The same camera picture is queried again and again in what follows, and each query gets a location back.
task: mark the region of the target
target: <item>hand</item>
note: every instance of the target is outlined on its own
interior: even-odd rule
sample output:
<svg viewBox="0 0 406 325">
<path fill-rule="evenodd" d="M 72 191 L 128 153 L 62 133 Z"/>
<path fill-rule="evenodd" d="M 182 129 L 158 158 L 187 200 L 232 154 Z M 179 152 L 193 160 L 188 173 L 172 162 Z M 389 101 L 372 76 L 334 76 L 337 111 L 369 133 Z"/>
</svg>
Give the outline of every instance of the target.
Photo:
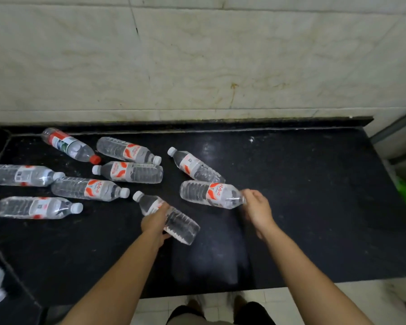
<svg viewBox="0 0 406 325">
<path fill-rule="evenodd" d="M 272 218 L 269 202 L 266 197 L 257 190 L 244 189 L 242 194 L 247 201 L 247 203 L 243 205 L 246 218 L 254 225 L 257 236 L 263 239 L 269 229 L 277 227 L 277 224 Z"/>
<path fill-rule="evenodd" d="M 162 234 L 165 222 L 167 221 L 165 214 L 169 207 L 170 205 L 164 202 L 157 212 L 146 215 L 143 220 L 141 220 L 141 231 L 143 233 L 148 232 L 153 234 L 155 239 L 158 240 L 159 247 L 164 244 L 164 240 L 171 237 L 169 234 Z"/>
</svg>

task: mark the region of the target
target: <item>red bottle cap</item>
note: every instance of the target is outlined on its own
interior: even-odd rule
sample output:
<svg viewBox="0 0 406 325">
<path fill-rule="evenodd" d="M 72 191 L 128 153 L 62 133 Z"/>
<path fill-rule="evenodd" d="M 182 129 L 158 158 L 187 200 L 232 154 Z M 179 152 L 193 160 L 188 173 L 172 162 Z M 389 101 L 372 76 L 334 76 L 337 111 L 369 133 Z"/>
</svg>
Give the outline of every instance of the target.
<svg viewBox="0 0 406 325">
<path fill-rule="evenodd" d="M 99 163 L 101 163 L 101 158 L 98 155 L 92 155 L 90 157 L 90 163 L 98 165 Z"/>
</svg>

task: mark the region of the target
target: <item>wall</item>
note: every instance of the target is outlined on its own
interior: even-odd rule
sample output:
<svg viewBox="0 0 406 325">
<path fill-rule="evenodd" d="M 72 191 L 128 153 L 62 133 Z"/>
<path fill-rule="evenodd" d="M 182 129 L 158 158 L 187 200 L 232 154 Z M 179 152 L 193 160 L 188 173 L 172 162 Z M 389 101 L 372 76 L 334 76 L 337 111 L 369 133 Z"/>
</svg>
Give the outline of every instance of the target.
<svg viewBox="0 0 406 325">
<path fill-rule="evenodd" d="M 406 0 L 0 0 L 0 123 L 406 113 Z"/>
</svg>

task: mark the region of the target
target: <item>left hand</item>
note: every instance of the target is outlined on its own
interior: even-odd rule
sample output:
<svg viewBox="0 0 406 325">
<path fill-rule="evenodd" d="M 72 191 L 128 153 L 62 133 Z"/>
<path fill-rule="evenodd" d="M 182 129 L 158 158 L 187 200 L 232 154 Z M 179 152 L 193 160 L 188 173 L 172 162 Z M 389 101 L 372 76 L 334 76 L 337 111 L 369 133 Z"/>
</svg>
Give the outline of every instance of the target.
<svg viewBox="0 0 406 325">
<path fill-rule="evenodd" d="M 143 233 L 148 232 L 154 235 L 155 239 L 158 240 L 158 246 L 161 247 L 164 244 L 164 240 L 170 238 L 169 234 L 162 234 L 165 227 L 165 222 L 167 221 L 166 213 L 170 205 L 163 202 L 161 207 L 157 212 L 146 215 L 143 220 L 141 220 L 141 231 Z"/>
</svg>

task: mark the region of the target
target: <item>black countertop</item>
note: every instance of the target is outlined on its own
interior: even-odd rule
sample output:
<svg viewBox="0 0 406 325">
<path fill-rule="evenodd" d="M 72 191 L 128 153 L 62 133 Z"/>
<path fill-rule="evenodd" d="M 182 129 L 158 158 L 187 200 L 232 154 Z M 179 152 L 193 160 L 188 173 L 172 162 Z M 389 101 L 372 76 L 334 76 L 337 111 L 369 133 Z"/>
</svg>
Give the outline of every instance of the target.
<svg viewBox="0 0 406 325">
<path fill-rule="evenodd" d="M 113 136 L 160 155 L 161 184 L 119 185 L 130 188 L 131 196 L 137 190 L 159 195 L 200 224 L 191 246 L 166 241 L 143 298 L 284 286 L 240 208 L 224 210 L 180 198 L 179 186 L 189 177 L 167 155 L 171 146 L 193 153 L 227 183 L 261 191 L 279 226 L 333 281 L 406 276 L 406 207 L 362 128 L 302 126 L 312 125 L 282 130 L 273 123 L 198 124 L 176 126 L 177 131 L 170 130 L 174 125 L 169 131 L 150 125 L 65 129 L 87 132 L 76 137 L 93 148 L 99 137 Z M 126 133 L 129 128 L 136 131 Z M 101 179 L 91 173 L 91 164 L 45 144 L 37 135 L 40 130 L 14 128 L 6 137 L 0 131 L 0 150 L 5 144 L 0 163 L 45 165 L 68 176 Z M 13 195 L 53 196 L 49 188 L 0 186 L 0 199 Z M 41 306 L 75 303 L 141 232 L 141 211 L 131 197 L 78 201 L 83 212 L 58 221 L 0 218 L 0 251 Z"/>
</svg>

